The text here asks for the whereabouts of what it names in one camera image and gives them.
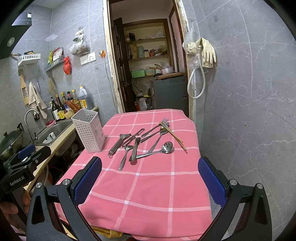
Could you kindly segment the person's left hand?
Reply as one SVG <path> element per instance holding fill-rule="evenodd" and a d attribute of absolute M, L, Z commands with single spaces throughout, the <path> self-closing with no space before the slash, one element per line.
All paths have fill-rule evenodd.
<path fill-rule="evenodd" d="M 25 206 L 25 213 L 28 213 L 31 200 L 30 200 L 30 195 L 26 190 L 23 190 L 22 201 Z M 18 208 L 12 203 L 1 202 L 1 210 L 4 216 L 6 217 L 7 221 L 9 222 L 9 224 L 19 229 L 20 226 L 18 225 L 16 220 L 13 218 L 13 214 L 18 213 Z"/>

